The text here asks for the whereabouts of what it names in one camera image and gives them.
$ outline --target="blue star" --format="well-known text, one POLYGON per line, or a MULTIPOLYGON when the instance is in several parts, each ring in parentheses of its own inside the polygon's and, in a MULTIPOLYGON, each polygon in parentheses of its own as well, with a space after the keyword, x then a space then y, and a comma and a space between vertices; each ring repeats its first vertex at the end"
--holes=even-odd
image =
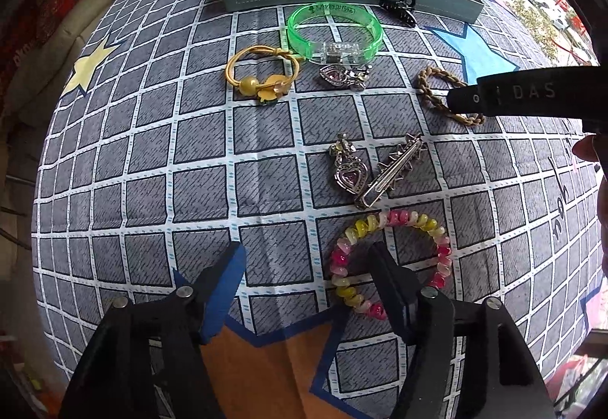
POLYGON ((476 84, 477 78, 482 76, 513 72, 519 69, 511 61, 490 50, 483 38, 469 25, 464 25, 463 35, 443 31, 443 29, 429 29, 460 54, 464 80, 467 84, 476 84))

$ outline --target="table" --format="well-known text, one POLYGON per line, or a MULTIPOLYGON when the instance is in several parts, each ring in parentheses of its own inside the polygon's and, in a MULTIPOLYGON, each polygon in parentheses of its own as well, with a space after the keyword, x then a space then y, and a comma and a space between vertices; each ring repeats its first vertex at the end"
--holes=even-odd
MULTIPOLYGON (((427 65, 461 78, 548 65, 505 7, 483 2, 473 26, 417 13, 415 29, 367 6, 385 39, 365 92, 328 88, 318 67, 305 63, 295 90, 260 106, 227 89, 223 68, 245 46, 286 46, 280 28, 295 6, 226 14, 221 0, 116 0, 82 56, 114 48, 87 91, 57 105, 36 185, 33 271, 57 366, 71 376, 114 297, 162 297, 173 290, 176 270, 193 279, 229 240, 240 240, 248 252, 245 279, 215 352, 203 351, 220 401, 237 386, 252 400, 248 417, 258 408, 264 415, 294 391, 276 391, 291 383, 276 381, 284 371, 300 396, 281 398, 277 416, 295 417, 304 407, 311 416, 387 417, 413 349, 387 322, 352 315, 343 328, 328 326, 326 309, 336 298, 326 261, 362 214, 334 184, 327 148, 346 132, 375 170, 406 133, 421 132, 429 150, 378 208, 406 206, 447 225, 456 259, 445 292, 469 301, 499 296, 550 376, 584 337, 580 301, 602 276, 595 171, 570 152, 581 124, 508 117, 467 129, 428 108, 413 89, 427 65), (242 361, 227 363, 222 349, 242 361), (300 351, 312 353, 299 360, 300 351), (256 395, 260 383, 277 387, 273 399, 256 395)), ((339 19, 321 21, 305 35, 361 36, 339 19)), ((284 68, 253 56, 239 63, 236 77, 263 81, 284 68)), ((412 229, 376 232, 351 266, 367 297, 374 299, 375 288, 365 246, 377 240, 421 279, 433 271, 428 237, 412 229)), ((463 351, 457 339, 447 417, 458 402, 463 351)), ((230 407, 229 417, 241 417, 230 407)))

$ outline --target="metal hair clip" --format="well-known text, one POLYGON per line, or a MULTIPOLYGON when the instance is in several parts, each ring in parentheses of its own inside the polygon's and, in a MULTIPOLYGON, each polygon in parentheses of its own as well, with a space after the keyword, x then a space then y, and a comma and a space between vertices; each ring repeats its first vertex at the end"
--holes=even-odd
POLYGON ((397 145, 397 150, 388 155, 387 163, 378 164, 380 170, 378 178, 355 198, 355 206, 358 209, 371 208, 384 192, 392 190, 394 183, 403 179, 403 170, 412 170, 412 161, 419 159, 420 152, 427 149, 426 144, 420 138, 420 133, 405 136, 407 137, 406 142, 397 145))
POLYGON ((338 133, 338 140, 329 147, 329 154, 335 157, 336 171, 334 178, 337 184, 351 194, 359 194, 367 183, 369 170, 367 165, 355 155, 357 149, 346 139, 346 134, 338 133))
POLYGON ((385 11, 390 12, 393 16, 399 18, 408 28, 416 27, 416 18, 413 11, 416 6, 416 0, 381 0, 379 5, 385 11))
POLYGON ((370 79, 371 70, 372 65, 369 63, 354 69, 348 69, 341 64, 333 63, 324 65, 318 73, 333 86, 363 91, 366 89, 367 81, 370 79))
POLYGON ((336 158, 334 178, 341 188, 357 196, 355 206, 358 209, 371 208, 384 192, 393 189, 394 183, 403 179, 403 171, 411 170, 412 161, 419 159, 420 152, 427 149, 420 133, 405 136, 405 143, 397 145, 397 150, 388 155, 387 162, 378 164, 380 173, 376 180, 368 185, 367 166, 354 155, 357 149, 346 139, 346 134, 339 133, 338 140, 329 147, 329 154, 336 158))

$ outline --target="metal screw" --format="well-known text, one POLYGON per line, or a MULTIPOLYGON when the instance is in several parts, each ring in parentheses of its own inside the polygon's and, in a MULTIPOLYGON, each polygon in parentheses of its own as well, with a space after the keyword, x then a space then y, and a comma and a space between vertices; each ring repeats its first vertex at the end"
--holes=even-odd
POLYGON ((175 294, 182 299, 190 297, 194 293, 194 289, 190 285, 184 285, 175 291, 175 294))
POLYGON ((486 304, 490 309, 500 309, 502 307, 502 302, 497 297, 488 297, 486 304))
POLYGON ((122 309, 122 308, 126 307, 127 304, 129 304, 129 300, 124 295, 121 295, 120 297, 116 297, 112 301, 112 307, 114 307, 116 309, 122 309))
POLYGON ((420 293, 423 295, 423 297, 426 297, 427 299, 434 299, 437 297, 437 289, 434 287, 422 287, 420 289, 420 293))

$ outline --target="black hair claw clip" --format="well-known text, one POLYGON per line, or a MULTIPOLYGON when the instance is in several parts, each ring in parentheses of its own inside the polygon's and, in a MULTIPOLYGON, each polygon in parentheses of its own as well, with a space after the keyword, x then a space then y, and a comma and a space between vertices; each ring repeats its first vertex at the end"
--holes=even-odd
POLYGON ((416 0, 381 0, 380 7, 393 16, 399 18, 408 28, 416 27, 416 18, 413 11, 416 5, 416 0))

